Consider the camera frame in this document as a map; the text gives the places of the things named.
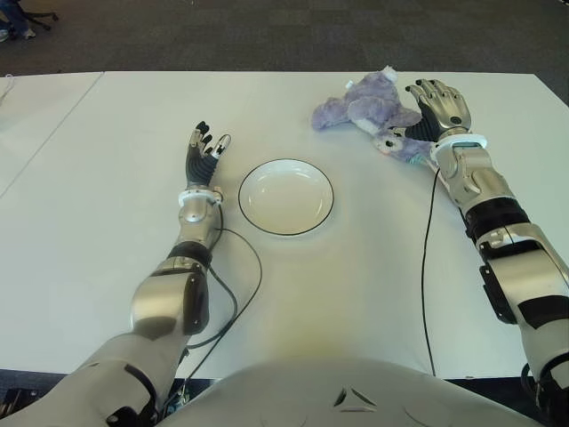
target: white table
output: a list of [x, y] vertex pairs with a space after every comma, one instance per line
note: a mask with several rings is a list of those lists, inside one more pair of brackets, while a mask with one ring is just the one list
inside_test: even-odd
[[[15, 77], [0, 105], [0, 197], [102, 73]], [[0, 78], [0, 96], [9, 78]]]
[[[0, 367], [69, 372], [128, 328], [136, 286], [177, 235], [186, 143], [204, 119], [218, 136], [233, 136], [213, 184], [225, 192], [227, 225], [260, 252], [265, 280], [197, 377], [294, 356], [427, 371], [420, 271], [432, 172], [384, 157], [351, 125], [324, 133], [309, 126], [318, 103], [363, 75], [106, 73], [0, 199], [0, 321], [13, 325], [0, 331]], [[470, 73], [400, 73], [408, 106], [414, 101], [402, 89], [421, 77], [462, 91], [497, 169], [569, 259], [569, 109], [534, 76]], [[294, 238], [255, 229], [236, 201], [247, 173], [280, 157], [313, 163], [334, 189], [330, 217]], [[480, 264], [439, 187], [426, 298], [441, 377], [519, 375], [525, 363], [517, 328], [500, 323], [486, 300]], [[244, 301], [257, 279], [244, 245], [224, 237], [213, 265]], [[212, 321], [195, 341], [230, 313], [210, 283]], [[206, 351], [193, 352], [179, 375]]]

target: stuffed animal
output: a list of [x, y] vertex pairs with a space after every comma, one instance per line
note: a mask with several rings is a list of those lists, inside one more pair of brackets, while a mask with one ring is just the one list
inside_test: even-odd
[[396, 81], [396, 71], [387, 66], [355, 85], [350, 82], [343, 98], [328, 98], [314, 110], [312, 127], [320, 131], [352, 122], [373, 137], [373, 145], [383, 154], [406, 163], [428, 163], [430, 141], [413, 140], [389, 130], [412, 126], [421, 120], [421, 114], [401, 105]]

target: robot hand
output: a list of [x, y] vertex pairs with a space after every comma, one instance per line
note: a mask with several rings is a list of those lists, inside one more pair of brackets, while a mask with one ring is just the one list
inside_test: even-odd
[[459, 91], [438, 80], [421, 79], [415, 83], [405, 89], [417, 100], [422, 120], [411, 127], [391, 129], [395, 136], [439, 141], [449, 135], [469, 132], [470, 112]]
[[186, 157], [188, 188], [210, 184], [221, 154], [231, 143], [231, 137], [227, 134], [221, 136], [217, 142], [213, 142], [213, 137], [207, 134], [209, 130], [210, 126], [200, 122], [189, 139]]

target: wire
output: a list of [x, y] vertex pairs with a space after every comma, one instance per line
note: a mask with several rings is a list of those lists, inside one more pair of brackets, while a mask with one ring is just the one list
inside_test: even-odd
[[522, 369], [522, 373], [520, 374], [520, 382], [522, 383], [522, 389], [524, 389], [525, 394], [527, 394], [530, 399], [535, 400], [535, 395], [536, 395], [536, 384], [535, 384], [535, 380], [530, 380], [529, 377], [529, 372], [530, 372], [530, 366], [529, 364], [525, 364], [524, 368]]
[[[217, 238], [213, 242], [213, 245], [212, 245], [212, 248], [210, 249], [210, 251], [212, 251], [213, 248], [217, 246], [217, 244], [219, 243], [219, 241], [221, 239], [221, 235], [223, 234], [224, 218], [223, 218], [223, 209], [221, 209], [221, 205], [218, 205], [218, 210], [220, 212], [220, 227], [217, 230], [219, 230], [220, 233], [218, 234]], [[215, 334], [214, 336], [211, 336], [208, 339], [203, 340], [197, 344], [187, 345], [186, 350], [199, 349], [200, 347], [203, 347], [206, 344], [209, 344], [210, 342], [219, 338], [221, 336], [221, 334], [223, 333], [223, 331], [229, 326], [231, 320], [233, 320], [237, 316], [238, 303], [237, 303], [237, 298], [235, 297], [235, 294], [229, 288], [229, 286], [227, 286], [227, 284], [218, 276], [218, 274], [215, 272], [215, 270], [213, 269], [212, 266], [210, 266], [209, 271], [210, 271], [210, 273], [212, 273], [213, 278], [217, 281], [217, 283], [220, 284], [220, 286], [223, 288], [223, 290], [225, 290], [225, 292], [228, 293], [229, 298], [231, 298], [231, 302], [233, 304], [233, 313], [231, 314], [231, 318], [230, 318], [229, 322], [226, 323], [225, 326], [217, 334]]]
[[430, 369], [433, 376], [437, 376], [435, 371], [435, 363], [433, 362], [433, 352], [430, 349], [429, 330], [427, 329], [427, 318], [425, 316], [425, 261], [427, 260], [427, 242], [429, 241], [430, 221], [433, 218], [433, 205], [435, 202], [435, 189], [437, 189], [437, 178], [441, 172], [440, 168], [435, 173], [433, 181], [433, 190], [430, 193], [429, 220], [427, 221], [427, 231], [425, 232], [425, 243], [423, 245], [423, 261], [421, 263], [421, 312], [423, 316], [423, 329], [425, 331], [425, 341], [427, 342], [427, 350], [429, 351]]
[[[251, 245], [251, 243], [249, 243], [249, 241], [244, 238], [241, 234], [237, 233], [236, 231], [233, 231], [231, 229], [226, 229], [226, 228], [220, 228], [220, 234], [223, 231], [227, 231], [229, 233], [232, 233], [234, 235], [236, 235], [237, 237], [241, 238], [246, 244], [247, 246], [249, 246], [249, 248], [251, 249], [251, 252], [255, 255], [255, 258], [257, 259], [257, 263], [259, 264], [259, 281], [257, 282], [257, 286], [255, 287], [255, 289], [253, 290], [251, 296], [249, 297], [249, 299], [247, 300], [247, 302], [245, 303], [245, 305], [243, 306], [243, 308], [235, 315], [234, 318], [232, 318], [215, 336], [208, 338], [204, 343], [199, 343], [199, 344], [195, 344], [195, 345], [205, 345], [206, 343], [209, 343], [211, 341], [217, 340], [213, 343], [212, 347], [207, 351], [207, 353], [205, 353], [205, 356], [202, 358], [202, 360], [200, 360], [200, 362], [197, 364], [197, 366], [194, 368], [194, 370], [186, 377], [186, 379], [184, 380], [184, 382], [182, 383], [182, 385], [178, 388], [178, 390], [176, 390], [172, 396], [170, 396], [170, 398], [168, 398], [164, 405], [163, 405], [163, 409], [162, 409], [162, 416], [161, 419], [164, 419], [166, 416], [166, 412], [168, 410], [169, 405], [178, 397], [178, 394], [180, 393], [180, 391], [182, 389], [184, 389], [186, 387], [186, 385], [188, 384], [189, 380], [196, 374], [196, 372], [199, 370], [200, 367], [202, 367], [202, 365], [204, 364], [204, 362], [207, 360], [207, 358], [212, 354], [213, 350], [215, 350], [215, 348], [217, 347], [217, 345], [220, 343], [221, 338], [223, 338], [227, 332], [229, 332], [229, 329], [231, 329], [231, 327], [239, 320], [239, 318], [241, 317], [241, 315], [244, 313], [244, 311], [247, 309], [247, 307], [249, 307], [249, 305], [251, 304], [252, 300], [255, 298], [255, 296], [257, 295], [257, 293], [260, 290], [260, 285], [263, 281], [263, 264], [260, 261], [260, 257], [259, 254], [257, 253], [257, 251], [255, 250], [255, 248]], [[215, 241], [215, 243], [213, 244], [213, 246], [215, 246], [215, 244], [217, 244], [217, 242], [220, 239], [220, 235], [218, 236], [217, 240]], [[227, 288], [227, 290], [229, 290], [229, 293], [233, 294], [229, 287], [225, 284], [225, 282], [223, 282], [223, 280], [221, 280], [219, 278], [219, 276], [217, 276], [217, 274], [215, 274], [215, 276], [213, 276], [216, 280], [219, 280], [220, 285], [224, 286], [224, 288]]]
[[231, 319], [228, 321], [228, 323], [226, 323], [225, 326], [217, 334], [215, 334], [214, 336], [211, 336], [207, 340], [201, 341], [197, 344], [187, 345], [186, 349], [188, 349], [188, 350], [199, 349], [200, 347], [204, 347], [206, 344], [209, 344], [210, 342], [219, 338], [223, 334], [223, 332], [231, 325], [231, 322], [237, 317], [238, 304], [237, 304], [237, 298], [235, 297], [235, 294], [229, 288], [229, 286], [227, 286], [227, 284], [218, 276], [218, 274], [215, 272], [213, 267], [210, 267], [210, 273], [212, 273], [213, 278], [215, 278], [217, 283], [220, 284], [220, 286], [225, 290], [225, 292], [228, 293], [229, 298], [231, 298], [231, 302], [233, 303], [233, 313], [231, 314]]

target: gray carpet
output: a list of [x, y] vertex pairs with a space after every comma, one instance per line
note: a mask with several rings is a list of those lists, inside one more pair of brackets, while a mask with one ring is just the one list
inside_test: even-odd
[[558, 0], [22, 0], [61, 20], [0, 44], [0, 73], [401, 70], [534, 73], [569, 101]]

